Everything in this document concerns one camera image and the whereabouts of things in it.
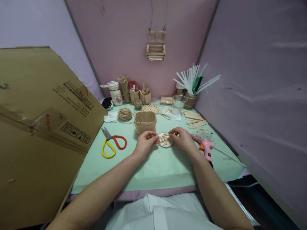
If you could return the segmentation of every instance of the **green marker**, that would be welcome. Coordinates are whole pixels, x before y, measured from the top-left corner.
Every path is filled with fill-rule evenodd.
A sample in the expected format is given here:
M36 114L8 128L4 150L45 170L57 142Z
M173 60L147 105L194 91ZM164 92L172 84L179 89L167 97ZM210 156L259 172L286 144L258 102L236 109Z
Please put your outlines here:
M199 81L199 76L196 77L195 82L194 82L194 86L193 86L193 92L195 92L195 89L197 87L198 81Z
M197 86L196 86L196 88L195 88L195 93L198 91L198 88L199 88L199 86L201 85L201 81L202 81L202 78L203 78L203 77L204 77L203 75L201 75L201 76L199 77Z

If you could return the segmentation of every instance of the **person's left hand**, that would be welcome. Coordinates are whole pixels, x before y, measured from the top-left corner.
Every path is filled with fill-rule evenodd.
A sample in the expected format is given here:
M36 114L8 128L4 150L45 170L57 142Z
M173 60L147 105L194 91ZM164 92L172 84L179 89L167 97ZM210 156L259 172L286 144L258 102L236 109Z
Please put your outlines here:
M141 157L141 160L145 160L147 153L152 145L157 144L160 141L156 132L145 131L138 137L137 146L132 154Z

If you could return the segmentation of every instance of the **scissor blade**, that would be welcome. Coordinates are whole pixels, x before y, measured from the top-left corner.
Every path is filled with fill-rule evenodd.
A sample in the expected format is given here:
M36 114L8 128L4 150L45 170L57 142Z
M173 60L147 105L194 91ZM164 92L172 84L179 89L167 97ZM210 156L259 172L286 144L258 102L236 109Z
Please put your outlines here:
M110 139L112 137L110 135L110 133L108 132L108 130L106 129L106 127L105 127L105 129L101 128L101 130L102 130L103 134L106 136L107 139Z

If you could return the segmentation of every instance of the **twine ball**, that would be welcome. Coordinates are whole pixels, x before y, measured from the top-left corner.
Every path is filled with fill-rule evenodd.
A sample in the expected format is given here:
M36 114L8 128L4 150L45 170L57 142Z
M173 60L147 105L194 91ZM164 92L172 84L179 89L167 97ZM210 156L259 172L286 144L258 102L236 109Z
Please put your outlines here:
M142 109L142 102L140 100L137 100L134 102L134 108L135 109Z
M132 118L132 112L128 108L120 108L118 111L118 117L123 120L130 120Z

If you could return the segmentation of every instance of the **light green table cover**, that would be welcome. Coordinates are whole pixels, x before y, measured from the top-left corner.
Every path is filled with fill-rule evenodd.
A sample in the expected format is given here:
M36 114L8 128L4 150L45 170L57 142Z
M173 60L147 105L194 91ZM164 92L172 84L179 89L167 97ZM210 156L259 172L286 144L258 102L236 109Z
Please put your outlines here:
M123 104L121 106L114 106L111 111L118 111L122 107L128 107L131 111L134 109L131 104ZM156 132L158 134L161 132L168 133L172 128L177 126L183 127L190 133L211 138L211 141L215 143L215 148L226 153L233 159L238 160L234 153L209 125L201 127L208 129L207 133L204 130L189 129L189 126L186 125L187 122L190 121L185 119L183 112L181 121L173 119L170 121L157 114ZM129 156L136 146L138 135L135 132L134 124L122 121L119 118L118 122L104 122L102 126L106 127L111 135L124 136L127 139L127 147L124 150L119 150L116 147L114 140L110 140L110 143L116 149L116 155L111 159L104 158L101 155L101 147L105 140L105 136L100 130L80 168L72 188L72 194L80 193L92 181ZM118 143L120 146L124 145L122 139L117 140L119 140ZM107 145L105 146L104 152L106 155L113 154L112 150ZM223 160L223 158L228 157L215 149L211 150L211 155L214 170L222 181L231 181L242 177L244 168L240 164L233 160ZM196 184L197 181L188 155L182 151L176 143L174 143L170 148L163 148L159 145L153 146L147 159L136 169L122 190L134 191L177 188Z

